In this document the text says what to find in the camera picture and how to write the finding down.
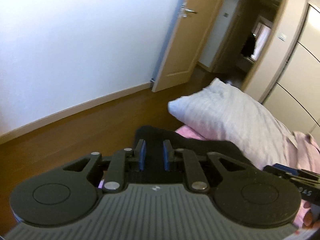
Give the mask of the black garment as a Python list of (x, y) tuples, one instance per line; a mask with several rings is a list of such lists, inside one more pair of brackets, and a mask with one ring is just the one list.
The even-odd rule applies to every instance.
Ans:
[(223, 161), (235, 171), (253, 165), (230, 141), (186, 138), (152, 126), (136, 130), (134, 146), (134, 150), (124, 150), (123, 159), (100, 183), (104, 191), (118, 192), (126, 183), (150, 184), (153, 191), (159, 191), (161, 185), (180, 184), (183, 176), (191, 176), (187, 187), (199, 183), (198, 191), (205, 192), (209, 186), (207, 176), (216, 172), (207, 163), (209, 152), (223, 155)]

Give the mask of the pink rose blanket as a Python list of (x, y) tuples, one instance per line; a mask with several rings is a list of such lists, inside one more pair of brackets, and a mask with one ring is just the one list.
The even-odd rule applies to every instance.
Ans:
[[(174, 147), (186, 147), (201, 153), (216, 150), (218, 152), (230, 153), (234, 156), (240, 155), (240, 142), (235, 139), (227, 139), (217, 133), (205, 138), (192, 128), (184, 125), (176, 131), (157, 129), (152, 126), (143, 126), (136, 130), (135, 141), (139, 139), (149, 140), (153, 137), (169, 139)], [(292, 135), (282, 135), (283, 149), (280, 155), (285, 158), (284, 164), (291, 168), (305, 169), (319, 173), (319, 146), (310, 134), (295, 132)], [(300, 228), (319, 228), (319, 221), (312, 221), (311, 204), (305, 200), (301, 205), (294, 223)]]

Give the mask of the lilac striped duvet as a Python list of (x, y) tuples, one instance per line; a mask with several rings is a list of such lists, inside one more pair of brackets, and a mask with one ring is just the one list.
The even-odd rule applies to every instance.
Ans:
[(207, 140), (231, 141), (259, 169), (278, 163), (319, 172), (319, 146), (312, 135), (291, 132), (259, 102), (218, 78), (170, 101), (168, 111)]

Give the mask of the cream wardrobe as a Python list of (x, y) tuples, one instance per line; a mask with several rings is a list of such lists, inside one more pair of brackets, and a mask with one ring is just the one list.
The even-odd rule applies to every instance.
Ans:
[(291, 132), (319, 140), (319, 11), (309, 6), (295, 48), (264, 106)]

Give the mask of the wooden door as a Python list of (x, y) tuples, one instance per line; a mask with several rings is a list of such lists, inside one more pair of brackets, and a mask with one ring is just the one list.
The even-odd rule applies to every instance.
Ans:
[(184, 0), (198, 14), (178, 19), (165, 51), (153, 92), (181, 85), (190, 80), (223, 0)]

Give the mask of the white wall switch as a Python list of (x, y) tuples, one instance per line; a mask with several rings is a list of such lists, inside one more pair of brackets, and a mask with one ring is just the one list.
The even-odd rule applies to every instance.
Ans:
[(286, 34), (284, 34), (284, 33), (280, 33), (279, 34), (279, 36), (278, 36), (278, 38), (280, 39), (280, 40), (282, 40), (282, 41), (286, 41), (286, 39), (287, 39), (287, 35)]

